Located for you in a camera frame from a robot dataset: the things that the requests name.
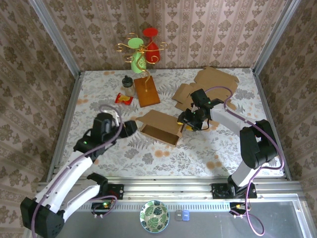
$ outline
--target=jar lid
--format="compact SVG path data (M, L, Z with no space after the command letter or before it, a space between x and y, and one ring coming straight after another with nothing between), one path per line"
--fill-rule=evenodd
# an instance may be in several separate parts
M124 79L122 80L122 85L125 88L131 87L133 85L133 79L126 75Z

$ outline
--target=glass jar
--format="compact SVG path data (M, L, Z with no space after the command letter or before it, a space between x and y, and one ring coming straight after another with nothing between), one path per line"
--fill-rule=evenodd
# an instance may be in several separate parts
M122 80L122 85L124 88L124 95L128 97L133 97L135 94L133 79L126 75Z

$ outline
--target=small blue object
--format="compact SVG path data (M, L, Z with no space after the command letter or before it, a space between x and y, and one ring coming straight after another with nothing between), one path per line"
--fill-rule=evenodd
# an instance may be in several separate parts
M183 210L183 221L187 222L189 221L189 211Z

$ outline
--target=floral tablecloth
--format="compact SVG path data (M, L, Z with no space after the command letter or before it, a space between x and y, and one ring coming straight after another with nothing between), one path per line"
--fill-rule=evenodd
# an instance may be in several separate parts
M193 82L200 69L150 70L161 103L140 108L135 98L130 106L115 104L125 75L138 78L131 70L86 71L61 163L67 161L76 141L92 127L101 104L118 108L124 120L135 119L151 109L178 117L181 111L171 99L181 83ZM220 69L235 75L240 83L232 103L237 111L254 119L265 119L258 89L250 69ZM136 176L228 176L241 162L239 137L221 124L199 132L184 131L176 147L155 141L136 132L117 140L117 144L99 156L84 175L92 172L108 177ZM278 166L274 159L270 165ZM282 176L282 171L262 171L260 176Z

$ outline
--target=wooden block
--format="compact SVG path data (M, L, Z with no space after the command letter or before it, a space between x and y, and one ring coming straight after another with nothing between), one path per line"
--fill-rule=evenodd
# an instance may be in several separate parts
M152 76L150 76L147 82L147 92L145 91L146 79L147 77L134 79L134 85L138 94L141 108L160 103L159 95L155 87Z

